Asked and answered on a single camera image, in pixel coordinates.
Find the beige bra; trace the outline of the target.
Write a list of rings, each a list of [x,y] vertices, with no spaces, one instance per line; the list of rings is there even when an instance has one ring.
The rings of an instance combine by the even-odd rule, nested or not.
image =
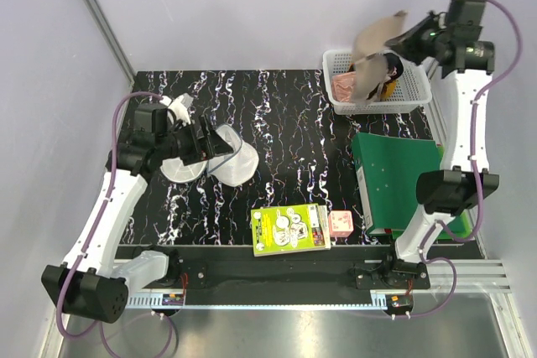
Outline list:
[[[354,85],[351,103],[370,104],[386,101],[404,73],[402,60],[385,44],[403,33],[407,12],[400,10],[368,25],[356,37],[352,47]]]

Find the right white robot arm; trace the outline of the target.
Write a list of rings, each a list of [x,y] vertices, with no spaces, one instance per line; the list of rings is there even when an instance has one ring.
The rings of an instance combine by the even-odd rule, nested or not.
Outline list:
[[[495,48],[482,41],[486,0],[451,0],[444,13],[429,13],[413,28],[385,45],[415,65],[434,59],[443,80],[454,86],[448,96],[451,127],[440,167],[422,173],[416,185],[417,209],[394,245],[396,259],[381,266],[391,288],[408,282],[408,264],[425,261],[447,225],[465,210],[482,207],[499,186],[487,159],[485,132],[487,92],[496,83]]]

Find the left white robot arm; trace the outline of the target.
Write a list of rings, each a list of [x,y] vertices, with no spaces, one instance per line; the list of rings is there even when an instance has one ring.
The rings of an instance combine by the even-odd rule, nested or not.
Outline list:
[[[164,161],[185,166],[233,152],[208,122],[199,127],[180,120],[162,104],[143,104],[133,117],[133,131],[112,147],[101,191],[86,225],[59,266],[41,275],[58,315],[70,314],[112,324],[122,315],[129,296],[151,283],[170,288],[181,276],[180,258],[156,246],[121,266],[114,264],[117,247],[134,207]]]

